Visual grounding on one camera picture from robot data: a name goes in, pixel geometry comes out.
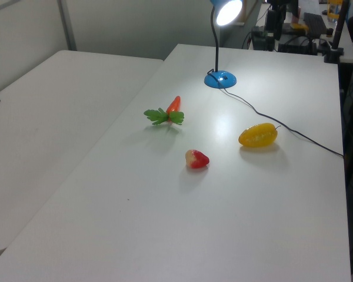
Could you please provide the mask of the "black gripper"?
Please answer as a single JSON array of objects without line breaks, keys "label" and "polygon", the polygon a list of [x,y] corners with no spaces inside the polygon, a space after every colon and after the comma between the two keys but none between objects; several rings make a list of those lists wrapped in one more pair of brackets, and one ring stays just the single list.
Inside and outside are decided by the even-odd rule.
[{"label": "black gripper", "polygon": [[273,38],[274,33],[275,39],[278,41],[282,35],[282,25],[283,25],[283,13],[279,10],[269,10],[267,12],[265,21],[265,30],[268,31],[267,37]]}]

